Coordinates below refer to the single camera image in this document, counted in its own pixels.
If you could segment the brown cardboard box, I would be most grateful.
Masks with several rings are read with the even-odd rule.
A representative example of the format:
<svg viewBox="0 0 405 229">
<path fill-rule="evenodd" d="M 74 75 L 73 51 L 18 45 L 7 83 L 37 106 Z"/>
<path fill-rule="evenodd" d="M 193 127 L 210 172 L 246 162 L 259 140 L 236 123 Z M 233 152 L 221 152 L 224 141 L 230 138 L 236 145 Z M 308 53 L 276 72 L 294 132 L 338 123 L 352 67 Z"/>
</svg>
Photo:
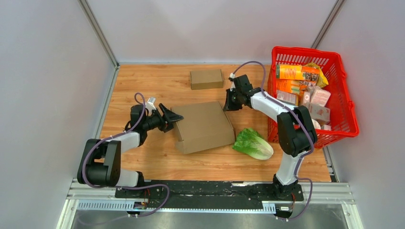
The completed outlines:
<svg viewBox="0 0 405 229">
<path fill-rule="evenodd" d="M 224 86 L 220 69 L 191 71 L 190 82 L 192 90 L 216 89 Z"/>
</svg>

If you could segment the brown cardboard sheet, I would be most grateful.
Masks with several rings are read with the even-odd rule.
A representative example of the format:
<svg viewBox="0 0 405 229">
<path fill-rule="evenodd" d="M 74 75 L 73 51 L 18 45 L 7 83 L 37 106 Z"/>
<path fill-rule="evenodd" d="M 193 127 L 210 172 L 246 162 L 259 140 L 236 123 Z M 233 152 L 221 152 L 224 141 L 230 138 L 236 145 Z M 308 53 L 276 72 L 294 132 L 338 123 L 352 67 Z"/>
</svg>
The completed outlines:
<svg viewBox="0 0 405 229">
<path fill-rule="evenodd" d="M 219 101 L 174 106 L 171 111 L 183 117 L 174 124 L 175 147 L 183 154 L 235 142 L 234 128 Z"/>
</svg>

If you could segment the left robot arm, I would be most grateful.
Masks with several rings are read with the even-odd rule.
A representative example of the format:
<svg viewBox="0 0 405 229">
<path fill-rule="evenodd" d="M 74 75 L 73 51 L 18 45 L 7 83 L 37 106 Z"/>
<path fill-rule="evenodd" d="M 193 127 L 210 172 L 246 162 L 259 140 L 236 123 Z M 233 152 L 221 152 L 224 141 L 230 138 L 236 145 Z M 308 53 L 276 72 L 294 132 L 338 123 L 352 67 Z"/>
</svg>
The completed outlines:
<svg viewBox="0 0 405 229">
<path fill-rule="evenodd" d="M 127 187 L 133 197 L 142 197 L 146 192 L 142 173 L 123 169 L 121 155 L 142 146 L 148 131 L 157 128 L 166 133 L 182 119 L 183 116 L 163 104 L 158 108 L 150 104 L 132 106 L 124 132 L 104 139 L 87 140 L 77 172 L 78 182 L 91 187 Z"/>
</svg>

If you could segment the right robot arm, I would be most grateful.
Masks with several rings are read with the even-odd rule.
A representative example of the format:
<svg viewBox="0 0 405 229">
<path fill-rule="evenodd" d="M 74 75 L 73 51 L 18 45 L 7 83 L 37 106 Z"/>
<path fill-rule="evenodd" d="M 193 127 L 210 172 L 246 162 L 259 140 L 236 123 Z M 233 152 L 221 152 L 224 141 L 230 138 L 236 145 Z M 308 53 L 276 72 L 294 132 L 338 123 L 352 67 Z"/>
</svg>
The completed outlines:
<svg viewBox="0 0 405 229">
<path fill-rule="evenodd" d="M 286 104 L 254 88 L 247 75 L 229 80 L 224 111 L 238 111 L 244 106 L 260 111 L 277 123 L 278 142 L 283 151 L 280 167 L 273 176 L 272 193 L 280 200 L 286 199 L 298 184 L 298 170 L 303 158 L 314 151 L 317 133 L 305 106 Z"/>
</svg>

